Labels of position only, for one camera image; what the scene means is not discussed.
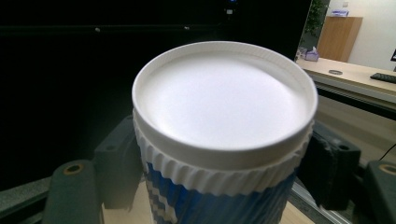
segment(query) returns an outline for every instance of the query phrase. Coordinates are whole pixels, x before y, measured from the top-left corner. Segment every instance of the white ribbed band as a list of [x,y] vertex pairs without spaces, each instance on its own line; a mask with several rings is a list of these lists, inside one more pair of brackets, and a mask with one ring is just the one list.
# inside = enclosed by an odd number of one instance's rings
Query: white ribbed band
[[170,178],[174,184],[180,184],[186,189],[196,189],[200,193],[234,196],[236,194],[247,195],[253,191],[261,192],[276,186],[292,174],[305,154],[313,123],[314,121],[311,122],[309,131],[299,147],[281,160],[263,164],[262,167],[255,169],[235,171],[209,170],[188,165],[183,161],[176,161],[153,146],[140,132],[136,122],[134,122],[134,131],[146,172],[148,171],[147,162],[149,162],[154,170],[161,172],[164,178]]

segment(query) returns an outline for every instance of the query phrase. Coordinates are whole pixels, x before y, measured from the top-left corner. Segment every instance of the table surface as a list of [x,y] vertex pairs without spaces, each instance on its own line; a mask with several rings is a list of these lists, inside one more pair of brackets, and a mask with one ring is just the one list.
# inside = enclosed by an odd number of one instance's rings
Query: table surface
[[[396,76],[396,72],[323,58],[319,58],[317,62],[299,59],[297,64],[318,83],[354,91],[396,105],[396,84],[370,78],[375,73]],[[343,74],[333,75],[329,73],[329,70],[341,71]]]
[[[131,211],[103,209],[106,224],[151,224],[149,194],[146,182],[141,182],[134,197]],[[287,203],[280,224],[313,224],[314,222],[291,203]]]

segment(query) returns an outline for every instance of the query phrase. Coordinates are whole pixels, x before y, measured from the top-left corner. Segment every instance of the white lid surface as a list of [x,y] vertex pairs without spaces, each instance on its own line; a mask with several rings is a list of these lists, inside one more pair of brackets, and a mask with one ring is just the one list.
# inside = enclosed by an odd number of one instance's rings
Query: white lid surface
[[134,108],[183,145],[214,150],[270,146],[299,132],[317,106],[310,77],[269,49],[202,42],[165,52],[136,77]]

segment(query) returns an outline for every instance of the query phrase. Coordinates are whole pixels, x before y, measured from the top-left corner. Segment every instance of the paper cup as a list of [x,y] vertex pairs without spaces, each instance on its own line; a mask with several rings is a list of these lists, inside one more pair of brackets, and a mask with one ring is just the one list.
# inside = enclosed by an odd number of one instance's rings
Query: paper cup
[[156,223],[277,223],[318,95],[288,58],[209,41],[154,58],[133,86],[134,130]]

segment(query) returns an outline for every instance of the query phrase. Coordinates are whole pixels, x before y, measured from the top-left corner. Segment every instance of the dark background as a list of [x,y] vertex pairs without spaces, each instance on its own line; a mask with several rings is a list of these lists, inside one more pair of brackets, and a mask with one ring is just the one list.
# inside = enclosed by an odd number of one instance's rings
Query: dark background
[[2,1],[0,190],[92,159],[131,114],[138,71],[168,49],[232,40],[294,59],[310,3]]

